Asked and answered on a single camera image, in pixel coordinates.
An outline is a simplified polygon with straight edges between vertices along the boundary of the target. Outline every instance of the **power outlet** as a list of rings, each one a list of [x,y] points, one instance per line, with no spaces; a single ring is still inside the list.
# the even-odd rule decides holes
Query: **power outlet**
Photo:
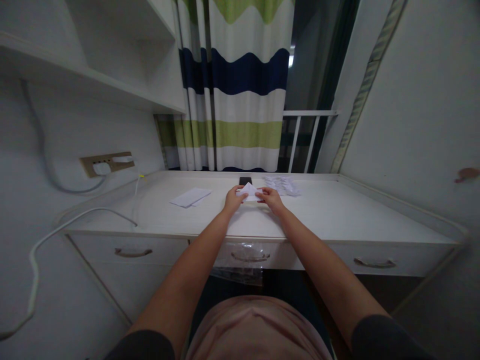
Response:
[[[123,157],[123,156],[132,156],[130,151],[126,152],[117,152],[114,154],[108,155],[98,155],[98,156],[89,156],[89,157],[81,157],[80,162],[85,169],[86,174],[89,178],[95,178],[97,175],[94,170],[94,164],[97,163],[107,163],[110,166],[111,172],[114,173],[119,170],[128,169],[135,166],[133,161],[130,162],[114,162],[114,157]]]

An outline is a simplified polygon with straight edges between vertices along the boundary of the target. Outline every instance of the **cable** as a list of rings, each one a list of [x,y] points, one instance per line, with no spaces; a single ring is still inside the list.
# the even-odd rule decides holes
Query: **cable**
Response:
[[[140,167],[137,163],[136,165],[136,170],[137,170],[137,179],[136,179],[136,183],[135,183],[135,193],[133,194],[133,201],[132,201],[132,205],[131,205],[131,214],[130,214],[130,217],[132,219],[135,219],[135,207],[137,206],[137,192],[139,191],[139,182],[140,182],[140,179],[143,178],[144,176],[140,174]]]
[[[46,235],[45,237],[43,237],[41,240],[39,240],[35,245],[33,245],[33,247],[31,248],[30,250],[30,254],[28,256],[29,260],[30,260],[30,265],[31,265],[31,269],[33,271],[33,283],[31,285],[31,291],[30,291],[30,298],[28,300],[28,308],[27,308],[27,313],[26,313],[26,316],[25,318],[20,321],[18,323],[18,325],[13,329],[13,330],[10,330],[10,331],[5,331],[5,332],[0,332],[0,341],[3,341],[3,340],[6,340],[8,338],[10,338],[11,336],[13,336],[17,331],[19,331],[33,316],[34,316],[34,313],[35,313],[35,301],[37,299],[37,292],[38,292],[38,289],[39,289],[39,282],[40,282],[40,271],[39,271],[39,265],[37,263],[37,259],[35,258],[35,255],[37,253],[37,250],[40,246],[42,246],[42,244],[47,241],[48,239],[50,239],[53,235],[55,235],[56,233],[58,233],[60,230],[66,228],[68,225],[70,225],[71,223],[77,221],[78,219],[80,219],[81,217],[83,217],[84,215],[88,214],[88,213],[91,213],[93,211],[97,211],[97,210],[105,210],[105,211],[109,211],[111,213],[114,213],[116,215],[118,215],[119,217],[121,218],[124,218],[125,220],[128,220],[129,222],[131,222],[132,224],[134,224],[135,226],[138,226],[138,224],[133,221],[132,219],[122,215],[121,213],[115,211],[115,210],[112,210],[112,209],[109,209],[109,208],[106,208],[106,207],[94,207],[94,208],[91,208],[87,211],[84,211],[82,212],[80,215],[77,215],[75,216],[74,218],[72,218],[71,220],[67,221],[66,223],[64,223],[63,225],[60,225],[59,227],[57,227],[55,230],[53,230],[52,232],[50,232],[48,235]]]
[[[45,149],[45,132],[42,127],[42,123],[37,115],[37,112],[35,111],[34,104],[32,103],[32,98],[30,97],[29,82],[27,80],[20,79],[20,85],[21,85],[21,91],[23,93],[23,97],[25,98],[25,101],[28,105],[28,109],[30,110],[30,113],[31,113],[30,118],[32,119],[31,122],[33,127],[35,128],[36,135],[38,137],[38,148],[40,150],[41,160],[43,162],[43,166],[45,167],[45,173],[46,173],[46,177],[48,178],[48,181],[50,181],[50,183],[55,189],[67,194],[85,194],[98,189],[107,179],[106,176],[102,176],[99,183],[91,188],[88,188],[85,190],[70,190],[70,189],[64,188],[57,181],[57,179],[52,175],[52,173],[50,172],[50,167],[47,162],[47,154]]]

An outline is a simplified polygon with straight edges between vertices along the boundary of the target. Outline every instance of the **person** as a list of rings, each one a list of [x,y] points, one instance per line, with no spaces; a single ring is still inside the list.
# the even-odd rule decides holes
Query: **person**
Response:
[[[227,193],[223,210],[183,252],[106,360],[180,358],[229,221],[247,196],[237,196],[241,188],[235,186]],[[263,187],[256,195],[261,198],[259,203],[268,205],[279,218],[355,359],[433,359],[391,318],[335,252],[284,206],[276,190]],[[288,292],[288,286],[283,285],[279,286]],[[278,298],[232,297],[202,316],[186,358],[330,360],[331,353],[317,328]]]

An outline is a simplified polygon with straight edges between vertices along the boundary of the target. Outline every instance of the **smartphone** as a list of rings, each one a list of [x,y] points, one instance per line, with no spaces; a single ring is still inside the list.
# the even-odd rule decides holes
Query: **smartphone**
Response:
[[[250,184],[252,183],[251,177],[240,177],[239,185],[247,185],[247,183],[250,183]]]

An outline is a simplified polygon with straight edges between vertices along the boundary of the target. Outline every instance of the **paper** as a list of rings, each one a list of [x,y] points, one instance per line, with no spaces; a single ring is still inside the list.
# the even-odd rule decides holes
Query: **paper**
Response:
[[[170,203],[178,205],[182,208],[188,208],[195,203],[195,206],[197,206],[199,204],[199,201],[202,200],[204,197],[210,195],[211,192],[212,190],[194,187],[193,189],[183,193],[182,195],[177,196],[173,200],[170,200]]]
[[[205,200],[206,198],[207,198],[206,196],[205,196],[205,197],[202,197],[200,200],[195,201],[191,206],[198,206],[198,205],[200,205],[200,203],[201,203],[203,200]]]
[[[290,176],[265,176],[263,179],[266,187],[277,190],[280,196],[296,197],[300,195],[300,190]]]
[[[246,185],[236,192],[237,196],[242,196],[243,194],[248,194],[248,196],[243,200],[245,201],[261,201],[262,199],[257,197],[255,193],[261,193],[262,190],[258,190],[251,183],[247,182]]]

